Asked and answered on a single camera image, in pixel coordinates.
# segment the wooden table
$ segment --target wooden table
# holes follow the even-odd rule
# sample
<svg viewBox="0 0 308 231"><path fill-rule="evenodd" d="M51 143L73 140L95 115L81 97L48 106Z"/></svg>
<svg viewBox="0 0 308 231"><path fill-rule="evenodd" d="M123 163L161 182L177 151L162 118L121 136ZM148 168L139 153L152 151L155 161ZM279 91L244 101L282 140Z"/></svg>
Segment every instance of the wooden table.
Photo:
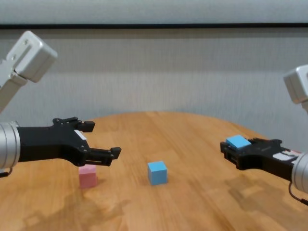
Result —
<svg viewBox="0 0 308 231"><path fill-rule="evenodd" d="M64 160L19 163L0 179L1 231L308 230L308 207L291 198L287 181L239 171L220 153L228 136L260 134L185 113L94 121L85 133L91 147L122 148L111 167L98 167L98 186L79 189L77 167ZM151 186L147 163L158 160L169 182Z"/></svg>

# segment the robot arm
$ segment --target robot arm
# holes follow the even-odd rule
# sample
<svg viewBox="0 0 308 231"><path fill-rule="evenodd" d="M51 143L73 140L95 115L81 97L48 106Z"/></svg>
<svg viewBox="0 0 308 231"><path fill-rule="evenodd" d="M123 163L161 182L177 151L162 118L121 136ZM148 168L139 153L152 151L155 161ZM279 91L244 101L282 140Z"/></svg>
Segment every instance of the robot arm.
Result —
<svg viewBox="0 0 308 231"><path fill-rule="evenodd" d="M28 80L38 82L57 58L57 53L32 32L25 32L0 63L0 112ZM95 123L77 117L56 118L50 127L19 127L0 123L0 173L6 177L18 162L60 158L75 166L110 166L121 148L90 148L81 132L92 132Z"/></svg>
<svg viewBox="0 0 308 231"><path fill-rule="evenodd" d="M284 82L295 104L301 104L308 112L308 65L299 66L284 76ZM293 184L308 193L308 153L299 153L281 147L281 140L248 139L251 145L236 149L226 142L220 143L225 159L239 170L261 169L290 181L289 193L296 200L308 205L291 192Z"/></svg>

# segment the blue block in gripper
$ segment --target blue block in gripper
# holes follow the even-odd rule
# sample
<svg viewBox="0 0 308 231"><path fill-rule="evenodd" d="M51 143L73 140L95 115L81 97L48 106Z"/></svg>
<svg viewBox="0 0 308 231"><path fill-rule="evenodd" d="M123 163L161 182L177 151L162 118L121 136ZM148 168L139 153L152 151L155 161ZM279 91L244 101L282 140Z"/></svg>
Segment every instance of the blue block in gripper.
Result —
<svg viewBox="0 0 308 231"><path fill-rule="evenodd" d="M148 178L151 185L167 183L167 167L163 161L148 163Z"/></svg>
<svg viewBox="0 0 308 231"><path fill-rule="evenodd" d="M243 148L251 144L248 140L246 140L241 135L231 136L226 139L226 143L235 148Z"/></svg>

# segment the pink cube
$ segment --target pink cube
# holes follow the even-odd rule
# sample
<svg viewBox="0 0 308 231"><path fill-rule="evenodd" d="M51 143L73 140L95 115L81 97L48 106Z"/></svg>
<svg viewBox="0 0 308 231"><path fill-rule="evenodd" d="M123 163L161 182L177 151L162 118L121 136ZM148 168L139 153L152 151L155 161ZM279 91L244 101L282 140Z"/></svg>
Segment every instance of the pink cube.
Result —
<svg viewBox="0 0 308 231"><path fill-rule="evenodd" d="M97 185L96 165L85 165L79 167L79 184L82 189L95 187Z"/></svg>

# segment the cable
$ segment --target cable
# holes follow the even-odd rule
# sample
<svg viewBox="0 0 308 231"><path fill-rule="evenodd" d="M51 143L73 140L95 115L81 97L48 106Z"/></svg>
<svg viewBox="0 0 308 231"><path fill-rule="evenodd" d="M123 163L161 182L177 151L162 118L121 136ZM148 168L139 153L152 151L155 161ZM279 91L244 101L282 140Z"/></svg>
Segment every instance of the cable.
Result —
<svg viewBox="0 0 308 231"><path fill-rule="evenodd" d="M303 204L305 204L305 205L308 206L308 200L305 200L305 199L303 199L303 198L300 199L300 198L298 198L297 196L295 196L295 195L292 193L291 187L292 187L292 182L290 182L290 184L289 184L289 194L290 194L294 199L296 199L297 201L299 201L299 202L301 202L301 203L303 203Z"/></svg>

